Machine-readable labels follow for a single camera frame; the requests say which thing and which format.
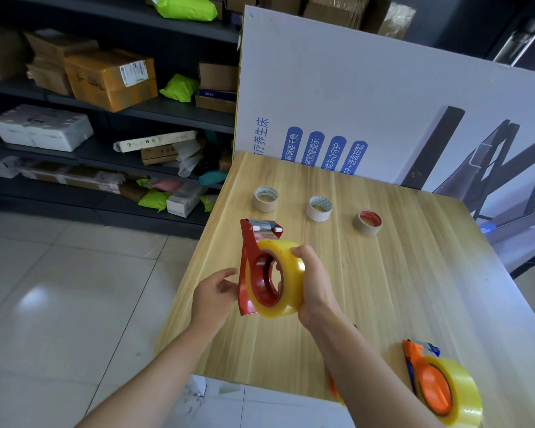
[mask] yellow tape roll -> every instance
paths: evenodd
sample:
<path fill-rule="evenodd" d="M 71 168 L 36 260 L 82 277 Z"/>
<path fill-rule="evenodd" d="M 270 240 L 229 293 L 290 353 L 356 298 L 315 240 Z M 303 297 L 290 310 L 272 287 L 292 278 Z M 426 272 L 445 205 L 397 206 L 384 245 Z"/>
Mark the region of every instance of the yellow tape roll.
<path fill-rule="evenodd" d="M 482 423 L 482 397 L 470 373 L 459 363 L 444 357 L 424 356 L 424 360 L 444 375 L 452 394 L 452 410 L 446 416 L 436 417 L 446 426 L 478 428 Z M 418 381 L 416 391 L 421 402 L 428 406 Z"/>
<path fill-rule="evenodd" d="M 289 240 L 260 240 L 258 248 L 260 251 L 270 253 L 278 262 L 281 268 L 283 290 L 279 295 L 279 300 L 273 306 L 264 306 L 259 302 L 251 286 L 250 265 L 246 263 L 246 289 L 250 297 L 251 304 L 259 314 L 268 318 L 286 316 L 297 312 L 303 304 L 303 274 L 305 265 L 301 259 L 295 257 L 290 248 L 299 246 Z"/>

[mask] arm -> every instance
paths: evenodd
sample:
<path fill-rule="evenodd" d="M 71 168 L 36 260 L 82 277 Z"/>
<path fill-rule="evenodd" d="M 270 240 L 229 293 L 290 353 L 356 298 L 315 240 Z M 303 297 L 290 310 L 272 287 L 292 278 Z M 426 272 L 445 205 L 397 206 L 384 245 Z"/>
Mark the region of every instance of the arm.
<path fill-rule="evenodd" d="M 313 248 L 299 246 L 292 254 L 305 263 L 299 320 L 315 339 L 355 425 L 441 427 L 342 313 Z"/>
<path fill-rule="evenodd" d="M 194 290 L 189 326 L 127 384 L 89 413 L 76 428 L 158 428 L 182 393 L 200 355 L 224 325 L 237 285 L 224 269 Z"/>

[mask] tape dispenser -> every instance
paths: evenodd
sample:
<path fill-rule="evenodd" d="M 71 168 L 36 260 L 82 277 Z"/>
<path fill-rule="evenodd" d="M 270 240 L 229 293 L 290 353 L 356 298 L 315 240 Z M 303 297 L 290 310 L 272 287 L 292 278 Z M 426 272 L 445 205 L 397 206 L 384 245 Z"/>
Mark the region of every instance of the tape dispenser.
<path fill-rule="evenodd" d="M 478 428 L 482 398 L 466 369 L 427 342 L 402 341 L 414 394 L 446 426 Z"/>
<path fill-rule="evenodd" d="M 240 315 L 259 313 L 274 318 L 297 312 L 303 303 L 305 265 L 290 248 L 299 246 L 280 240 L 284 229 L 275 221 L 242 219 L 242 260 L 238 280 Z M 281 273 L 277 287 L 271 281 L 275 264 Z"/>

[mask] beige tape roll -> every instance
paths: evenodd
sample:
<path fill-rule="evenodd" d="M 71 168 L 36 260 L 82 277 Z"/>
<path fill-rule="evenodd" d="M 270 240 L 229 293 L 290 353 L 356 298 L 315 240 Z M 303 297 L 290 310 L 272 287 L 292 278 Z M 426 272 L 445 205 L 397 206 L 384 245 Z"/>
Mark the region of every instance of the beige tape roll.
<path fill-rule="evenodd" d="M 277 208 L 279 193 L 269 186 L 257 188 L 254 193 L 254 207 L 260 212 L 273 212 Z"/>
<path fill-rule="evenodd" d="M 305 208 L 305 213 L 315 222 L 326 221 L 333 211 L 333 203 L 325 197 L 311 197 Z"/>
<path fill-rule="evenodd" d="M 355 216 L 353 224 L 359 233 L 374 236 L 382 228 L 382 219 L 372 210 L 361 210 Z"/>

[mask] wood grain surface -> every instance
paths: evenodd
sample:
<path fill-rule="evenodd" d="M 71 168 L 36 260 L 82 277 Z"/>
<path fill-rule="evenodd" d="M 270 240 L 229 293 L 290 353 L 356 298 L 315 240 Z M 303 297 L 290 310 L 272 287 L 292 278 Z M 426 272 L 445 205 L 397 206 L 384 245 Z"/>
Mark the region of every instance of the wood grain surface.
<path fill-rule="evenodd" d="M 263 185 L 280 194 L 270 213 L 257 212 L 251 203 Z M 305 215 L 313 195 L 333 202 L 328 221 L 315 223 Z M 376 236 L 354 229 L 361 209 L 382 217 Z M 343 311 L 408 387 L 400 341 L 432 342 L 472 374 L 484 426 L 535 427 L 535 315 L 465 206 L 275 158 L 236 156 L 157 352 L 188 324 L 198 282 L 219 269 L 239 267 L 241 218 L 275 220 L 284 228 L 282 238 L 314 247 Z M 195 374 L 333 399 L 321 353 L 296 315 L 241 317 L 236 304 Z"/>

